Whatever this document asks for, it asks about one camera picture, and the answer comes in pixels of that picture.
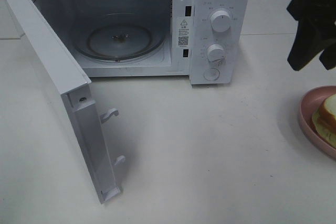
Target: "white microwave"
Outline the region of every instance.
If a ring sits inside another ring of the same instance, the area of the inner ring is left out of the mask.
[[[229,83],[247,0],[0,0],[53,86],[101,203],[121,192],[89,77],[189,76]]]

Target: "microwave door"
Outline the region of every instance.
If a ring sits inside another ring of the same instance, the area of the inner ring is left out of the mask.
[[[32,64],[41,66],[37,74],[43,73],[48,79],[43,77],[41,82],[50,83],[44,91],[48,90],[47,95],[52,94],[52,99],[59,101],[58,108],[64,114],[67,113],[67,123],[71,123],[99,200],[105,202],[121,192],[113,168],[124,157],[118,157],[112,162],[101,124],[112,115],[118,115],[118,111],[111,109],[98,115],[96,102],[90,92],[90,79],[32,0],[0,0],[1,3],[5,3],[13,23],[18,26],[16,30],[22,32],[23,43],[37,55]]]

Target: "white table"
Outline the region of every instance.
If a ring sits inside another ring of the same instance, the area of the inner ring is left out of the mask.
[[[0,40],[0,223],[334,223],[336,162],[297,121],[308,90],[335,84],[286,59],[290,0],[249,0],[230,85],[187,77],[93,79],[121,196],[100,205],[70,125],[52,110],[20,40]]]

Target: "timer knob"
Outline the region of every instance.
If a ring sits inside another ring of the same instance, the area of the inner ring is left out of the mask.
[[[210,62],[219,62],[225,59],[225,49],[219,44],[213,44],[206,50]]]
[[[225,10],[217,10],[211,15],[212,29],[218,33],[222,33],[230,28],[231,15]]]

